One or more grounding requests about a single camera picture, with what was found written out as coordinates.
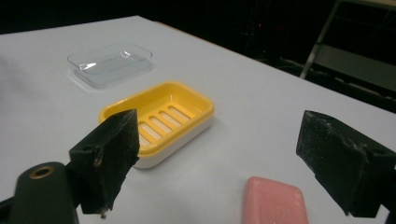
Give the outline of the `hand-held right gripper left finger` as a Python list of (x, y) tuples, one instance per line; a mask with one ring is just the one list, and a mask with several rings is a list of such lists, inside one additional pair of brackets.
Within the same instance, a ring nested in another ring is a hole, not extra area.
[(73, 198), (85, 214), (113, 208), (130, 169), (139, 160), (137, 111), (121, 111), (103, 121), (69, 150)]

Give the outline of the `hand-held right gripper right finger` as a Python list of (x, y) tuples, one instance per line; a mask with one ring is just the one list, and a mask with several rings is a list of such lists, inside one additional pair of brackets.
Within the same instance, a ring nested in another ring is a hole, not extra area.
[(306, 110), (296, 154), (346, 215), (396, 217), (396, 152), (344, 122)]

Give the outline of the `yellow and white soap dish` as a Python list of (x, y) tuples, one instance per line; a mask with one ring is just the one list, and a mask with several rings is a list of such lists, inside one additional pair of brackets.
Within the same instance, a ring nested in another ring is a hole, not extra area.
[(139, 169), (160, 164), (189, 143), (211, 125), (215, 111), (200, 92), (167, 81), (104, 107), (99, 120), (132, 108), (137, 110)]

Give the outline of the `pink soap bar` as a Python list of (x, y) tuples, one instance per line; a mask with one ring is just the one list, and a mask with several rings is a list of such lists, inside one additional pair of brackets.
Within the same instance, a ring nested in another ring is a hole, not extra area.
[(299, 188), (252, 176), (243, 195), (242, 224), (309, 224)]

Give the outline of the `clear plastic soap dish lid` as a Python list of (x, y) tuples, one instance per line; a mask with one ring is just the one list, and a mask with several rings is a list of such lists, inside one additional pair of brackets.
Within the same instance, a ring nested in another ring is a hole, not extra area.
[(71, 54), (72, 74), (93, 89), (104, 89), (151, 68), (152, 53), (133, 43), (117, 43)]

